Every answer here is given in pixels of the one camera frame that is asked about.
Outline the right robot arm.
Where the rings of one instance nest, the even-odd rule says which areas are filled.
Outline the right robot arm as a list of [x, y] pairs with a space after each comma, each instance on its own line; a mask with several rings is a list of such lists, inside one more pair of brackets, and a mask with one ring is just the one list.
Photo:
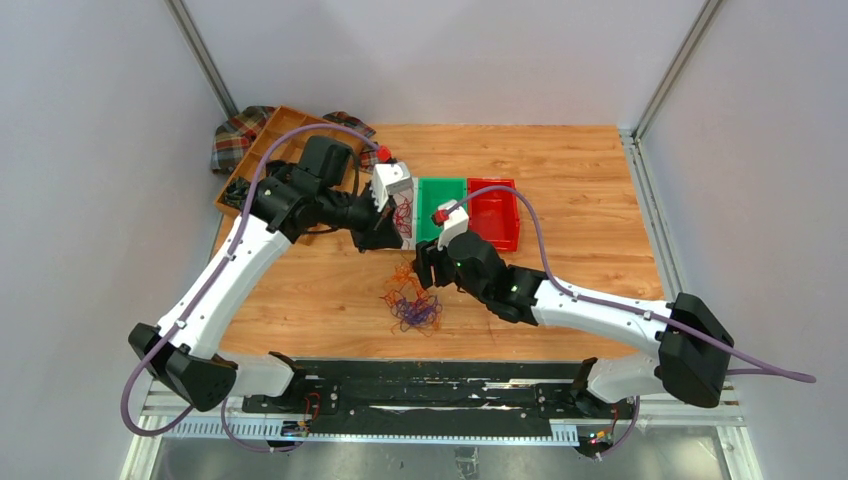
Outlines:
[[636, 349], [628, 357], [583, 362], [571, 400], [584, 416], [654, 393], [701, 408], [719, 404], [734, 341], [696, 295], [680, 293], [665, 303], [567, 285], [541, 270], [507, 264], [474, 232], [445, 246], [418, 243], [413, 269], [424, 288], [454, 284], [504, 321], [571, 328]]

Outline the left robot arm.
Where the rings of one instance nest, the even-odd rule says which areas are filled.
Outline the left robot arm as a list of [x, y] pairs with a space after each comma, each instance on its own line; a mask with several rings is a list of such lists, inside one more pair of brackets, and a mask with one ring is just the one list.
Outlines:
[[297, 162], [274, 161], [248, 189], [225, 242], [184, 297], [154, 325], [137, 324], [128, 343], [147, 371], [200, 412], [231, 395], [264, 395], [283, 413], [298, 411], [306, 386], [280, 354], [224, 354], [231, 320], [266, 271], [319, 224], [347, 230], [355, 248], [398, 249], [394, 194], [412, 186], [402, 162], [374, 167], [362, 192], [339, 190], [354, 152], [327, 136], [308, 138]]

